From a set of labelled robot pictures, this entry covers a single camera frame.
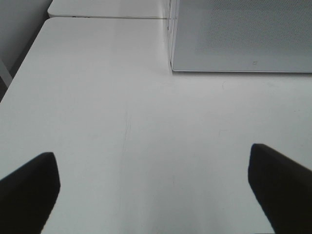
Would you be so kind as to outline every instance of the white desk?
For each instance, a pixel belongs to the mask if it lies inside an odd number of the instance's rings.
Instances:
[[[53,0],[50,17],[147,18],[166,17],[168,0]]]
[[[0,104],[0,177],[41,152],[44,234],[272,233],[247,182],[263,142],[312,168],[307,75],[172,74],[163,20],[48,20]]]

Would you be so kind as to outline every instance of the white tabletop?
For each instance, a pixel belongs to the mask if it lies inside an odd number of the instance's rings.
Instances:
[[[53,0],[50,17],[147,18],[166,17],[168,0]]]
[[[44,234],[272,233],[266,143],[312,168],[308,75],[172,74],[164,20],[48,20],[0,104],[0,177],[55,153]]]

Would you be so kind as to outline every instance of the black object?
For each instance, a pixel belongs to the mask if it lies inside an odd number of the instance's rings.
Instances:
[[[309,169],[264,144],[254,144],[248,181],[276,234],[312,234]]]
[[[0,234],[39,234],[60,189],[53,153],[43,153],[0,180]]]

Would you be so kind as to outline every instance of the perforated metal panel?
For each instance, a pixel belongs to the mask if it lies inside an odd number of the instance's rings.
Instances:
[[[172,0],[175,71],[312,71],[312,0]]]

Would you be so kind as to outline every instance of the gray wall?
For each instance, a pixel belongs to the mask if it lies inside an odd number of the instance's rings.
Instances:
[[[0,0],[0,58],[17,71],[43,22],[52,0]]]

